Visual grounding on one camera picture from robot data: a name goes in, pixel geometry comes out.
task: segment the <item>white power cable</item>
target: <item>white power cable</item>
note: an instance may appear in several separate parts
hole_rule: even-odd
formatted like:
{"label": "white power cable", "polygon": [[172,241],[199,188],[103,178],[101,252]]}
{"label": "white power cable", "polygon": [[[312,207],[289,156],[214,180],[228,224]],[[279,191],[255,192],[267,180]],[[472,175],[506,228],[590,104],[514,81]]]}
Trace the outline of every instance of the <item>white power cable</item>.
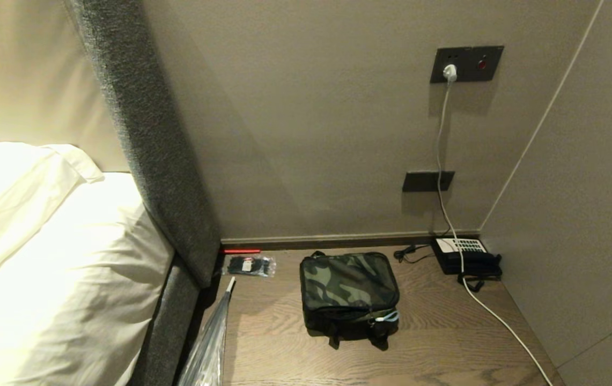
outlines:
{"label": "white power cable", "polygon": [[[440,120],[440,124],[439,124],[439,132],[437,133],[437,140],[435,142],[435,145],[436,145],[436,155],[437,155],[437,168],[439,169],[439,176],[437,177],[437,192],[439,193],[439,203],[441,205],[441,212],[444,214],[444,217],[446,218],[446,222],[448,223],[448,227],[451,229],[451,234],[453,234],[454,244],[458,245],[458,236],[456,235],[456,230],[453,228],[453,225],[451,224],[451,220],[448,217],[448,213],[446,213],[446,208],[444,206],[444,200],[441,197],[441,185],[440,185],[440,181],[441,181],[441,160],[440,160],[441,131],[444,129],[444,119],[445,119],[445,116],[446,116],[446,105],[447,105],[447,102],[448,102],[448,93],[451,90],[451,85],[453,84],[453,81],[455,81],[455,67],[453,66],[453,64],[450,64],[449,66],[446,66],[446,69],[445,69],[445,72],[444,72],[445,77],[449,81],[446,83],[446,94],[445,94],[445,97],[444,97],[444,105],[441,107],[441,120]],[[448,73],[452,73],[454,76],[451,77],[451,76],[447,75],[447,71],[448,71]],[[462,251],[462,249],[460,247],[458,247],[458,253],[461,256],[461,274],[463,274],[463,273],[465,273],[465,261],[463,261],[463,251]],[[478,298],[476,298],[475,295],[473,295],[473,293],[468,288],[468,283],[466,282],[465,277],[463,277],[463,287],[465,287],[466,291],[468,292],[468,295],[470,295],[470,297],[473,298],[473,300],[477,301],[478,305],[482,306],[482,308],[484,308],[489,313],[491,313],[493,317],[497,318],[497,320],[499,322],[501,322],[502,325],[504,325],[511,332],[513,337],[516,340],[518,340],[519,344],[521,344],[522,348],[524,348],[527,351],[527,354],[529,355],[529,357],[532,358],[532,361],[534,362],[534,364],[537,365],[537,368],[539,369],[539,372],[541,372],[541,374],[544,377],[544,380],[547,382],[547,384],[549,386],[554,386],[551,383],[551,381],[549,380],[549,377],[547,376],[546,372],[544,372],[544,369],[542,368],[542,366],[539,364],[539,362],[534,357],[534,355],[532,355],[532,352],[527,348],[527,345],[522,342],[522,340],[520,339],[518,334],[516,334],[516,332],[511,328],[511,326],[508,325],[508,323],[506,323],[494,311],[490,310],[490,308],[487,307],[484,303],[482,303]]]}

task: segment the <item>clear umbrella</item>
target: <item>clear umbrella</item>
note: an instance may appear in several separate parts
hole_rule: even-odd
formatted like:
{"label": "clear umbrella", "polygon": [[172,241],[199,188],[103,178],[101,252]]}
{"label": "clear umbrella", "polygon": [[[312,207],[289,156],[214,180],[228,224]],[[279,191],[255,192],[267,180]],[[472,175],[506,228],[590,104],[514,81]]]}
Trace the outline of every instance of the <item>clear umbrella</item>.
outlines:
{"label": "clear umbrella", "polygon": [[221,386],[222,362],[225,355],[225,333],[227,311],[235,278],[230,280],[225,295],[206,322],[200,337],[194,343],[184,370],[179,376],[178,386]]}

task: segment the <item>camouflage pouch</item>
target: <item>camouflage pouch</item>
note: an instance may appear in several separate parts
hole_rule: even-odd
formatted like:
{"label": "camouflage pouch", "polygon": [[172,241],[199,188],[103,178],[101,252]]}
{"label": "camouflage pouch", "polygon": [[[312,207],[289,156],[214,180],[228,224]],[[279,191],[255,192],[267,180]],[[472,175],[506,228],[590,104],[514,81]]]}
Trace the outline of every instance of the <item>camouflage pouch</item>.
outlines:
{"label": "camouflage pouch", "polygon": [[386,349],[399,327],[399,287],[384,254],[326,256],[316,251],[301,262],[301,300],[311,335],[330,344],[365,339]]}

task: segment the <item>gray upholstered headboard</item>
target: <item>gray upholstered headboard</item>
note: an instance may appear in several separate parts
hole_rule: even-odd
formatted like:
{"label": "gray upholstered headboard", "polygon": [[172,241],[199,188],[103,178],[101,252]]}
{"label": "gray upholstered headboard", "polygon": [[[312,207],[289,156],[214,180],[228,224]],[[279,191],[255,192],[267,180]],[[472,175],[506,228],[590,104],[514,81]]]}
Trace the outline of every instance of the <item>gray upholstered headboard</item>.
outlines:
{"label": "gray upholstered headboard", "polygon": [[210,284],[220,246],[217,222],[141,4],[69,4],[146,208],[204,288]]}

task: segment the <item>telephone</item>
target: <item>telephone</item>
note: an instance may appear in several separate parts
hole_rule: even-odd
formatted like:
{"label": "telephone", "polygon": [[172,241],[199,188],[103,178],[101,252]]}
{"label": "telephone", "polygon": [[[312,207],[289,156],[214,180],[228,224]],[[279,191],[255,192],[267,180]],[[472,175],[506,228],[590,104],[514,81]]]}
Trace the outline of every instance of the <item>telephone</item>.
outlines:
{"label": "telephone", "polygon": [[[473,292],[480,291],[484,286],[484,279],[501,279],[502,269],[499,262],[502,256],[494,256],[485,249],[479,240],[473,239],[434,239],[432,249],[437,257],[437,262],[444,274],[458,274],[458,283],[463,284],[463,277],[470,277],[466,281],[479,280],[476,286],[468,284]],[[464,270],[461,273],[461,256],[459,249],[463,252]]]}

